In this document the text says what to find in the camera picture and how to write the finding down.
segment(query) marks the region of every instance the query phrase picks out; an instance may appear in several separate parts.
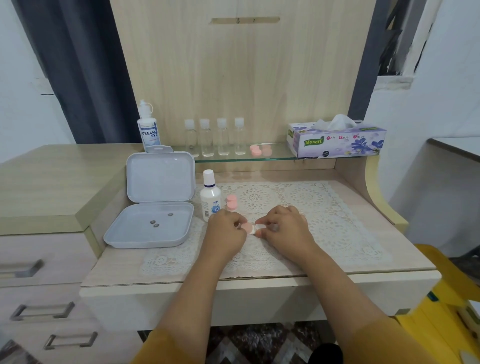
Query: drawer handle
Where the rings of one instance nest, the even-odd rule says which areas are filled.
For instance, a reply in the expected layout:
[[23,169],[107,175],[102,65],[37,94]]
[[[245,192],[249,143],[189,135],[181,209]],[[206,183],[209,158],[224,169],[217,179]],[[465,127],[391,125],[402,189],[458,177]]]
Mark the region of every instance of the drawer handle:
[[26,304],[21,304],[20,306],[17,307],[17,309],[14,311],[14,313],[10,316],[11,321],[23,321],[26,318],[32,318],[32,317],[45,317],[45,316],[52,316],[53,318],[67,318],[70,312],[72,312],[73,308],[75,307],[75,304],[73,302],[69,302],[66,306],[65,309],[63,310],[62,313],[60,314],[35,314],[35,315],[22,315],[22,312],[26,308],[33,308],[33,309],[44,309],[48,307],[58,307],[57,305],[52,305],[52,306],[27,306]]
[[[79,336],[84,336],[84,335],[70,335],[70,336],[59,336],[59,337],[61,337],[61,338],[76,338],[76,337],[79,337]],[[94,331],[94,332],[92,332],[92,335],[90,336],[90,339],[87,342],[80,342],[80,343],[76,343],[76,344],[52,345],[52,343],[55,340],[55,338],[57,337],[57,335],[50,335],[47,342],[43,346],[43,350],[53,350],[53,349],[61,348],[61,347],[64,347],[64,346],[79,346],[81,348],[89,348],[93,345],[97,336],[98,336],[98,332]]]
[[0,265],[0,278],[29,278],[33,277],[43,267],[43,260],[39,259],[26,270],[16,270],[23,267],[23,264],[2,264]]

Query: white lace placemat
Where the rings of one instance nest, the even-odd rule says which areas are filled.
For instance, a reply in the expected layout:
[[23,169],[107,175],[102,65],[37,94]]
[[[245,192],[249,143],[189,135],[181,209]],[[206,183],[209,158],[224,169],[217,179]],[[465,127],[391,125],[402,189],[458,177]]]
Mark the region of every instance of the white lace placemat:
[[[390,254],[369,233],[328,182],[236,182],[219,183],[222,198],[235,194],[238,212],[254,223],[276,205],[294,205],[308,220],[309,229],[340,266],[388,263]],[[143,275],[184,276],[195,261],[206,230],[202,219],[198,185],[190,235],[181,245],[150,249],[140,269]],[[242,250],[227,264],[221,278],[297,275],[302,271],[266,241],[247,236]]]

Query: container lid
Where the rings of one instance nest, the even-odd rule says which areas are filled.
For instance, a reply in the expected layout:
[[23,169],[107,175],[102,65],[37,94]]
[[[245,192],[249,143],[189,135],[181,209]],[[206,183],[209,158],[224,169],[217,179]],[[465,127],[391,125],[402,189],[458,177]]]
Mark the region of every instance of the container lid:
[[195,159],[170,147],[127,159],[127,196],[133,202],[188,201],[195,194]]

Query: glass shelf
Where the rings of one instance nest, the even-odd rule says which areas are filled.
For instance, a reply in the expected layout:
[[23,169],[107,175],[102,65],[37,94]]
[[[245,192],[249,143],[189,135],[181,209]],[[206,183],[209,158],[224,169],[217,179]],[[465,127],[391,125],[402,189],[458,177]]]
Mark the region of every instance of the glass shelf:
[[[230,153],[227,156],[221,156],[215,150],[215,154],[211,157],[204,157],[200,154],[198,157],[195,157],[195,163],[211,163],[211,162],[245,162],[245,161],[255,161],[255,160],[291,160],[297,159],[296,156],[292,154],[288,148],[287,143],[263,143],[257,144],[262,148],[262,145],[269,144],[272,147],[272,155],[265,157],[263,155],[254,157],[250,152],[250,145],[247,145],[247,152],[244,155],[237,155],[234,151],[234,146],[230,146]],[[175,152],[184,152],[184,146],[173,146]]]

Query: drawer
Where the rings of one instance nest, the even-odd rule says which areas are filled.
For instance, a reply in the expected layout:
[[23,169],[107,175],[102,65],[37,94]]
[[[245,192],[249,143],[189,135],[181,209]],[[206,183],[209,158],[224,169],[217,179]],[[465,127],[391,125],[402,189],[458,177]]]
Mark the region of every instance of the drawer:
[[83,232],[0,236],[0,287],[80,283],[95,263]]
[[0,325],[95,318],[79,290],[78,283],[0,288]]
[[42,364],[129,363],[142,346],[136,331],[106,332],[92,319],[4,325],[2,330]]

